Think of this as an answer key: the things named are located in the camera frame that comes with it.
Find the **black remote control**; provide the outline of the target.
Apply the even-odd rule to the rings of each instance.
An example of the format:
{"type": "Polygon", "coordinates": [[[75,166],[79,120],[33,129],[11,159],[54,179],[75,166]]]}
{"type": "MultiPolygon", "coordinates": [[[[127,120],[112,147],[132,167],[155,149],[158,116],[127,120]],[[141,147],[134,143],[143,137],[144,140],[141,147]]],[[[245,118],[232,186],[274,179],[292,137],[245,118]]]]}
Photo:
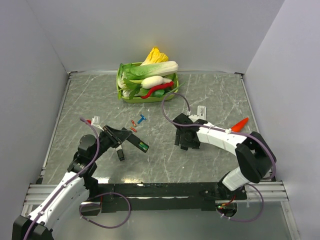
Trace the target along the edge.
{"type": "Polygon", "coordinates": [[[145,143],[144,141],[142,141],[139,137],[137,137],[131,130],[126,129],[125,127],[123,127],[121,130],[129,133],[126,140],[128,142],[130,142],[132,145],[134,145],[136,148],[138,148],[139,150],[141,150],[144,153],[146,153],[149,150],[150,146],[147,143],[145,143]],[[144,143],[148,147],[148,149],[144,150],[142,148],[142,146],[140,145],[140,142],[144,143]]]}

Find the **white battery cover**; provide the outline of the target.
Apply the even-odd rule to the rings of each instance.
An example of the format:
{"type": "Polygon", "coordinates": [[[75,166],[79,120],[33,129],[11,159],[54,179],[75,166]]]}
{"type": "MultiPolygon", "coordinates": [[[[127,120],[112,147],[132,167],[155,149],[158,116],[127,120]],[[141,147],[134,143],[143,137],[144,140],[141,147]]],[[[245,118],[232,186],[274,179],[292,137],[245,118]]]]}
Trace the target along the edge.
{"type": "Polygon", "coordinates": [[[200,119],[206,120],[207,119],[207,108],[203,105],[197,106],[197,115],[200,119]]]}

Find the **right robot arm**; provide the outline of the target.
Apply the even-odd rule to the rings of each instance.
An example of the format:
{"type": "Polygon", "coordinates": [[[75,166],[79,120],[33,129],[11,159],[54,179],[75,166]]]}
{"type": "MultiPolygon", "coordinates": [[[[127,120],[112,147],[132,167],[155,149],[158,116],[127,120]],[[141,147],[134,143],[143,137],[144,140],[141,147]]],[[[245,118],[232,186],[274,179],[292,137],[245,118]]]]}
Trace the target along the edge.
{"type": "Polygon", "coordinates": [[[238,167],[220,180],[218,193],[223,199],[230,199],[236,190],[248,183],[258,184],[276,166],[276,157],[256,131],[250,134],[234,132],[184,113],[172,124],[176,127],[175,144],[181,149],[199,149],[201,144],[208,144],[236,157],[238,167]]]}

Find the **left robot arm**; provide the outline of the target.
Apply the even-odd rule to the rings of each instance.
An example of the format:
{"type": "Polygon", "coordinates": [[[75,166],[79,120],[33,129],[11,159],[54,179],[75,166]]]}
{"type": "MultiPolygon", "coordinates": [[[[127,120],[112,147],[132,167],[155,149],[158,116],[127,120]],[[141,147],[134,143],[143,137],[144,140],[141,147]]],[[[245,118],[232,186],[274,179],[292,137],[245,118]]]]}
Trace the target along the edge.
{"type": "Polygon", "coordinates": [[[84,135],[66,173],[51,194],[28,216],[20,215],[13,223],[13,240],[53,240],[70,214],[84,201],[99,195],[98,181],[92,175],[95,161],[109,148],[124,141],[136,147],[142,141],[130,130],[105,125],[100,133],[84,135]]]}

